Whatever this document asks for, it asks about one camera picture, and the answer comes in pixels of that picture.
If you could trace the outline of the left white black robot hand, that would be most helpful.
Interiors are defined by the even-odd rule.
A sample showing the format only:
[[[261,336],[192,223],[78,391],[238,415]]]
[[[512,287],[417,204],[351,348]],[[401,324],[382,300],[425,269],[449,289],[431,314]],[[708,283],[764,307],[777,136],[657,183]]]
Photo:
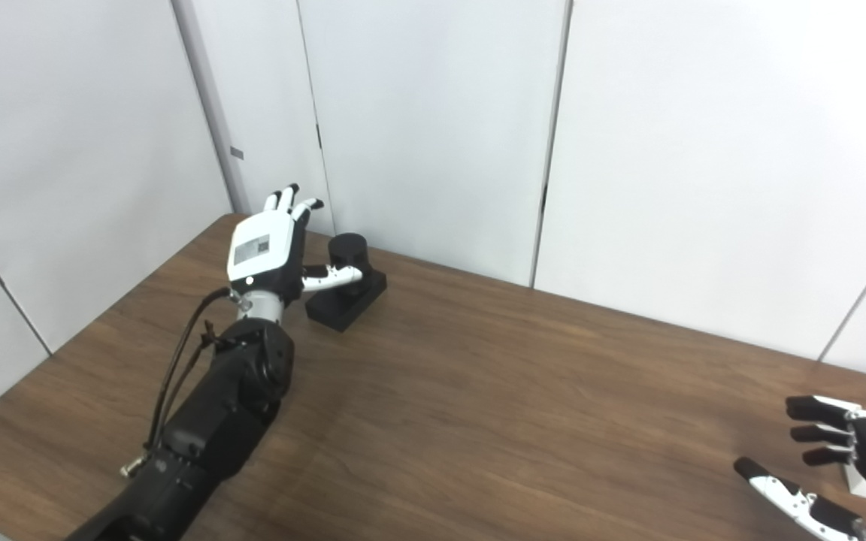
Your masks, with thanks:
[[[295,201],[298,184],[276,189],[262,211],[236,225],[226,273],[230,289],[252,305],[261,297],[284,309],[303,292],[332,290],[363,280],[365,271],[350,264],[304,266],[310,215],[324,206],[319,198]]]

